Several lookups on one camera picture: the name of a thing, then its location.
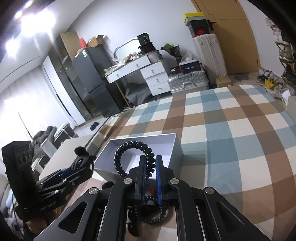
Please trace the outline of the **plaid bed sheet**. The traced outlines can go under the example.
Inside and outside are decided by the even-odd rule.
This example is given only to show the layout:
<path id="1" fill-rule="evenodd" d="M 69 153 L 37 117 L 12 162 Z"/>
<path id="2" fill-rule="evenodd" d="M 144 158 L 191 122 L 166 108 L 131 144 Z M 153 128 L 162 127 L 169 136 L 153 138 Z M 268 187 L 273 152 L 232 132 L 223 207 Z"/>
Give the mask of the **plaid bed sheet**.
<path id="1" fill-rule="evenodd" d="M 112 138 L 176 133 L 181 177 L 214 187 L 271 240 L 295 227 L 295 122 L 262 87 L 240 85 L 176 95 L 110 119 L 87 146 Z"/>

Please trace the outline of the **silver aluminium suitcase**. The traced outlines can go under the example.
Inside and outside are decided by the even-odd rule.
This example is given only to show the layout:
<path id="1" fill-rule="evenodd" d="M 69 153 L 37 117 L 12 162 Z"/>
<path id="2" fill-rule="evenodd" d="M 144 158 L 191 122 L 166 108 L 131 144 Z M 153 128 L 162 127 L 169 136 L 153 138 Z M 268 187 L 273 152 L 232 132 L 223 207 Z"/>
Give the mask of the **silver aluminium suitcase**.
<path id="1" fill-rule="evenodd" d="M 168 78 L 170 92 L 173 95 L 187 94 L 209 89 L 209 80 L 204 70 L 187 74 L 170 75 Z"/>

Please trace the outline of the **small cardboard box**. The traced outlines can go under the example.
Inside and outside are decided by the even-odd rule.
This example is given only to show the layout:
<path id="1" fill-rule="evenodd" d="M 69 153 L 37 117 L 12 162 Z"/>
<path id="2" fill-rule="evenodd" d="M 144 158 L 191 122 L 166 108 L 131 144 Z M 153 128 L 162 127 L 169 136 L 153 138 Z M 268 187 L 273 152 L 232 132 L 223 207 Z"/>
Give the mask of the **small cardboard box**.
<path id="1" fill-rule="evenodd" d="M 232 86 L 232 81 L 229 77 L 217 77 L 216 85 L 218 88 Z"/>

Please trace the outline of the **white desk with drawers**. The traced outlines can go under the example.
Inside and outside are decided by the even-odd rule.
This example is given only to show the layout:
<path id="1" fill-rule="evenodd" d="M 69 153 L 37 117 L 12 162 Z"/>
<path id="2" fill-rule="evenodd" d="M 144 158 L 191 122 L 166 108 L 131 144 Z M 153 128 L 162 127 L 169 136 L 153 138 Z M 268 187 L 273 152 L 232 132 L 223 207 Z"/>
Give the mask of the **white desk with drawers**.
<path id="1" fill-rule="evenodd" d="M 168 84 L 170 70 L 166 59 L 151 63 L 148 56 L 142 56 L 117 70 L 112 70 L 106 78 L 109 83 L 113 83 L 135 71 L 140 71 L 153 96 L 170 92 Z"/>

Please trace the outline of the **black refrigerator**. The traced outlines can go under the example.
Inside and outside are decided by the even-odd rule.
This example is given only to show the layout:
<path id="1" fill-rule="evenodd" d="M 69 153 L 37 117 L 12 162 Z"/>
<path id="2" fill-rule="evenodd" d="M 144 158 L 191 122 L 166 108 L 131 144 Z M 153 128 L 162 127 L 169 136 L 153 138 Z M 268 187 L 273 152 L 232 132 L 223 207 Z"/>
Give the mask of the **black refrigerator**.
<path id="1" fill-rule="evenodd" d="M 111 67 L 112 62 L 102 46 L 83 49 L 72 66 L 81 82 L 77 91 L 93 117 L 107 118 L 123 111 L 124 101 L 118 87 L 105 77 L 104 70 Z"/>

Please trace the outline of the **black box on suitcase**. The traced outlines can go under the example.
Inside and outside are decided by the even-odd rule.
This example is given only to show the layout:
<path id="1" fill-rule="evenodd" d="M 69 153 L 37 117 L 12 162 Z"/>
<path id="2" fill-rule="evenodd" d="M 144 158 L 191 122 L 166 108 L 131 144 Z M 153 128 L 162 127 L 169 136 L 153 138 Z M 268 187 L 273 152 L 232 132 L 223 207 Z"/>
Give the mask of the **black box on suitcase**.
<path id="1" fill-rule="evenodd" d="M 182 62 L 179 67 L 183 74 L 201 70 L 200 62 L 196 59 Z"/>

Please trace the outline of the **flower bouquet dark wrap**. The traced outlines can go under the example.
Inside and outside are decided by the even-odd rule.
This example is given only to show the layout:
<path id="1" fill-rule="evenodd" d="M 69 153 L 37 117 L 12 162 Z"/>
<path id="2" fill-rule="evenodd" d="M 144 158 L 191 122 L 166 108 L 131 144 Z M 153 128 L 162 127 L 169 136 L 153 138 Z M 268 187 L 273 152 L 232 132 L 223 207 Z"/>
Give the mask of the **flower bouquet dark wrap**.
<path id="1" fill-rule="evenodd" d="M 161 50 L 166 51 L 167 53 L 169 53 L 171 56 L 177 58 L 178 56 L 181 56 L 181 51 L 180 51 L 180 47 L 179 45 L 176 44 L 165 44 Z"/>

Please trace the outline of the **white upright suitcase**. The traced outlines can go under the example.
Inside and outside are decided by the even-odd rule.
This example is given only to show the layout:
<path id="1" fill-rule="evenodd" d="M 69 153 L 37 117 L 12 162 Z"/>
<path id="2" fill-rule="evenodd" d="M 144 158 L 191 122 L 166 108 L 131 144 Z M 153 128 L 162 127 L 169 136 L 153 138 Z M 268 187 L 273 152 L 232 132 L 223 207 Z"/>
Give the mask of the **white upright suitcase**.
<path id="1" fill-rule="evenodd" d="M 227 70 L 219 41 L 215 34 L 205 34 L 193 38 L 199 61 L 205 68 L 211 84 L 216 78 L 226 77 Z"/>

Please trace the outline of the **shoe rack with shoes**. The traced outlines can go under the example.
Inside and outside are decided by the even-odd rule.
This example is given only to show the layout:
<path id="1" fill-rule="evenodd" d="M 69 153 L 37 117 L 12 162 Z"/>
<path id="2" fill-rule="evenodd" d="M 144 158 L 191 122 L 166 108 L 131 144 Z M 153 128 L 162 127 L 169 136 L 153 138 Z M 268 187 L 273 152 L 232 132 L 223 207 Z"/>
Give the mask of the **shoe rack with shoes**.
<path id="1" fill-rule="evenodd" d="M 270 18 L 265 18 L 265 20 L 267 26 L 273 31 L 274 42 L 279 49 L 278 58 L 284 67 L 281 78 L 286 85 L 295 90 L 295 48 Z"/>

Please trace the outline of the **black red shoe box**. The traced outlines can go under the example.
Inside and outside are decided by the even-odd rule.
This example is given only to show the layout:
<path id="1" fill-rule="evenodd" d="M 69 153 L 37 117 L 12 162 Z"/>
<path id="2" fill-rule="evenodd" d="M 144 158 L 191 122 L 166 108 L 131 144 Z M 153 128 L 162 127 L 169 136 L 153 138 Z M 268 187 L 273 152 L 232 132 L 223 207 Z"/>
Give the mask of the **black red shoe box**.
<path id="1" fill-rule="evenodd" d="M 208 20 L 193 20 L 188 21 L 188 27 L 192 37 L 211 34 L 214 29 Z"/>

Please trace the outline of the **yellow lid shoe box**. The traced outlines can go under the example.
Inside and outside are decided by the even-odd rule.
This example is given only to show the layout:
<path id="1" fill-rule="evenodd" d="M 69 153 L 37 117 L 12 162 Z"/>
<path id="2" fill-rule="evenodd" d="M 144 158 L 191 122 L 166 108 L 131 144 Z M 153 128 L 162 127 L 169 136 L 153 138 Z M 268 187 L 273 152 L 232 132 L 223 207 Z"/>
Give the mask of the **yellow lid shoe box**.
<path id="1" fill-rule="evenodd" d="M 202 12 L 194 12 L 194 13 L 185 13 L 184 14 L 185 25 L 188 25 L 189 21 L 205 20 L 205 19 L 206 18 Z"/>

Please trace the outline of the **wooden door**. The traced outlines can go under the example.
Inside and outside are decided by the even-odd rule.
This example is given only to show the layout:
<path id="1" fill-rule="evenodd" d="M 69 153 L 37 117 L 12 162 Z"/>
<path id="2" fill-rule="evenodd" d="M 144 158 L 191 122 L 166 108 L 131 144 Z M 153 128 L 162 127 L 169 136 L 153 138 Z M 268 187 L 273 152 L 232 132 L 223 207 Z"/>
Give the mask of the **wooden door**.
<path id="1" fill-rule="evenodd" d="M 260 67 L 249 21 L 236 0 L 192 1 L 210 20 L 222 49 L 228 74 L 256 72 Z"/>

